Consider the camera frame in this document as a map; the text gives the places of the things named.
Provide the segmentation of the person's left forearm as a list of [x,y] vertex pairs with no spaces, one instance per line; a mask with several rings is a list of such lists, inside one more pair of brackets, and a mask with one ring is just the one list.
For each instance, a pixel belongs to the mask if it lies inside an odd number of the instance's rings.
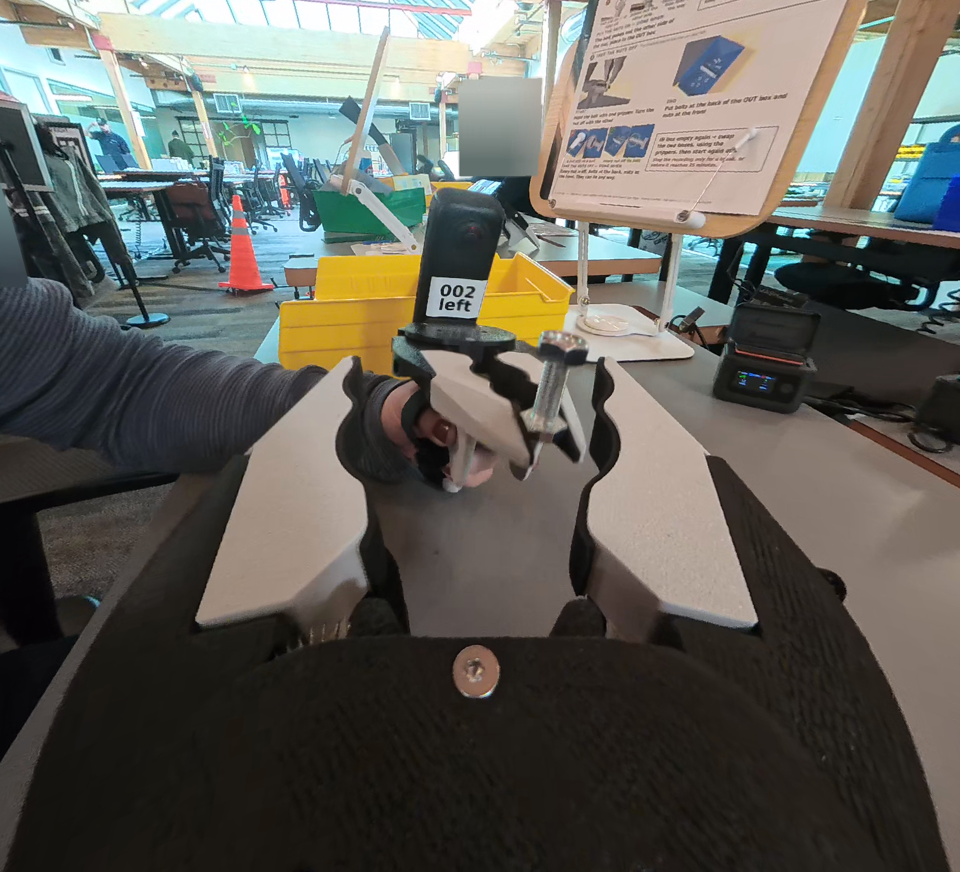
[[124,330],[52,280],[1,290],[2,434],[118,469],[220,470],[325,375]]

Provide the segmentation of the black label printer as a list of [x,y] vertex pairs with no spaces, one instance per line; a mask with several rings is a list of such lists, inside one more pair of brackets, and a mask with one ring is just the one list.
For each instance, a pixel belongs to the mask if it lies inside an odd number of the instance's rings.
[[793,414],[817,368],[810,357],[821,316],[757,302],[739,304],[726,330],[714,398]]

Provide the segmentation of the thin wooden board stand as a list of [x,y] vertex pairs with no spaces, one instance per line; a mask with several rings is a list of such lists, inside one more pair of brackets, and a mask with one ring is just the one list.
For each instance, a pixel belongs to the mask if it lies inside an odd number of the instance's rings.
[[370,74],[367,79],[364,101],[361,105],[356,127],[351,140],[345,166],[342,172],[340,194],[359,202],[366,211],[376,217],[385,229],[398,242],[400,254],[416,254],[422,252],[423,247],[415,240],[412,232],[395,217],[366,185],[357,180],[357,163],[363,150],[369,128],[374,121],[378,100],[378,89],[385,68],[390,31],[385,27],[380,34],[374,53]]

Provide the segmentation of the orange traffic cone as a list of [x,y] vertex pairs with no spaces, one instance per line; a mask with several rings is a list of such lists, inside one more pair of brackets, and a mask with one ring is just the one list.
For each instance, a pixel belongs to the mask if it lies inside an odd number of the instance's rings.
[[232,196],[230,221],[230,263],[228,278],[218,288],[234,295],[269,292],[275,289],[262,279],[241,198]]

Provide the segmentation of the grey hanging jacket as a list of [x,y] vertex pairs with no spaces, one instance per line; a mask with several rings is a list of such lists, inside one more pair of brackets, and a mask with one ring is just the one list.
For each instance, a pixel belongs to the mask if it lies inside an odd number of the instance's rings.
[[75,303],[82,308],[95,294],[102,276],[89,268],[90,258],[77,251],[80,238],[98,240],[108,259],[124,271],[131,257],[111,210],[109,200],[83,157],[74,148],[57,145],[49,128],[35,122],[34,129],[51,178],[51,190],[39,194],[50,214],[41,225],[57,260],[62,278]]

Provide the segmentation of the blue tote bag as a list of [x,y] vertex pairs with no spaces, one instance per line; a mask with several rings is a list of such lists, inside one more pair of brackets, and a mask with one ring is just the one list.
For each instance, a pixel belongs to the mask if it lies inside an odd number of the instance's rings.
[[951,182],[959,175],[959,127],[947,130],[927,145],[913,177],[906,185],[894,218],[914,224],[931,225],[939,212]]

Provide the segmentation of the person's left hand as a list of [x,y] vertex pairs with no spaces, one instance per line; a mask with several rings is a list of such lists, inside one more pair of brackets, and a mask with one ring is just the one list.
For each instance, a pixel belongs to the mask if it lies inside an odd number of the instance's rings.
[[[414,399],[414,406],[409,405]],[[416,459],[420,445],[450,449],[458,444],[458,429],[429,404],[426,393],[414,382],[397,385],[385,398],[380,411],[381,426],[388,439],[409,460]],[[476,488],[491,479],[497,457],[484,446],[475,446],[462,487]]]

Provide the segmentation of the black charger box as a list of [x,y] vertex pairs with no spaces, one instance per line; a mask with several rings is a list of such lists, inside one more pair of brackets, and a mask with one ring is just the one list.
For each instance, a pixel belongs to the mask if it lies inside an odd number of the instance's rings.
[[946,448],[959,445],[959,374],[938,376],[918,406],[915,428],[939,439]]

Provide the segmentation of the steel hex bolt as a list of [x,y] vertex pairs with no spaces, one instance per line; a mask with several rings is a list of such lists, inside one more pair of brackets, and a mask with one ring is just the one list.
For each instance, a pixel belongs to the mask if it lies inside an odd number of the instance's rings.
[[589,344],[581,336],[561,330],[546,330],[539,340],[536,355],[542,363],[541,376],[532,407],[545,417],[554,417],[559,411],[568,423],[570,435],[583,441],[582,423],[567,390],[572,368],[587,361]]

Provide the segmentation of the green plastic bin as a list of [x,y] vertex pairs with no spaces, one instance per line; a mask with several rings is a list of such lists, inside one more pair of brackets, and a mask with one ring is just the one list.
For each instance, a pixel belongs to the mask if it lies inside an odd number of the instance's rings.
[[[375,193],[374,197],[408,230],[417,227],[425,217],[426,194],[420,187]],[[334,190],[316,190],[313,198],[326,243],[352,244],[394,239],[390,229],[356,196],[343,195]]]

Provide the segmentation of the yellow plastic bin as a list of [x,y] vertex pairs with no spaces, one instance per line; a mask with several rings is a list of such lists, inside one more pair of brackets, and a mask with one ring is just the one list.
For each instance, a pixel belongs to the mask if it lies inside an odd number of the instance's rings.
[[[392,339],[413,321],[420,265],[409,254],[321,258],[314,298],[280,306],[279,362],[288,370],[329,370],[355,355],[366,370],[390,374]],[[496,257],[483,302],[473,309],[479,325],[534,344],[543,331],[565,324],[573,293],[523,254]]]

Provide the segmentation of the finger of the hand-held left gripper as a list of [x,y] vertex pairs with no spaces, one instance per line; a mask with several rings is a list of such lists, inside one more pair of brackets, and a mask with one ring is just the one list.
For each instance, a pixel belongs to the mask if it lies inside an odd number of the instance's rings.
[[526,351],[506,351],[489,367],[490,386],[501,398],[510,400],[520,429],[532,449],[534,465],[544,446],[556,446],[574,464],[587,455],[587,439],[570,390],[564,387],[558,399],[558,415],[546,431],[534,431],[531,415],[543,377],[544,363]]
[[472,360],[460,352],[430,352],[427,364],[429,406],[455,427],[449,449],[449,479],[467,481],[474,453],[483,446],[505,458],[516,478],[525,480],[534,467],[534,448],[510,398],[500,396],[483,375],[472,370]]

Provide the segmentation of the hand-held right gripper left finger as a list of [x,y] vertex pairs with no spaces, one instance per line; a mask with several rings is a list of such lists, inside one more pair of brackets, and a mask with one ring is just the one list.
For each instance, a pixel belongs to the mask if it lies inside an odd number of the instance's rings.
[[198,626],[278,616],[298,633],[341,633],[371,595],[408,629],[399,567],[354,473],[363,376],[343,359],[249,451]]

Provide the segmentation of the brown office chair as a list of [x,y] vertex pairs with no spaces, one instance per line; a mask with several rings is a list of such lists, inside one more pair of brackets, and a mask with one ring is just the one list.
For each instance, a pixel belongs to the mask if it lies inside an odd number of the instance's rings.
[[174,259],[174,273],[207,258],[224,273],[231,235],[202,182],[175,182],[154,196]]

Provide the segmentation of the light wooden post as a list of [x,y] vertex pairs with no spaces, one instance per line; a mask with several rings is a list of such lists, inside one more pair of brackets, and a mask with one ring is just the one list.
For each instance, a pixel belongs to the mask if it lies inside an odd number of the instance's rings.
[[824,207],[872,209],[958,13],[959,0],[900,0]]

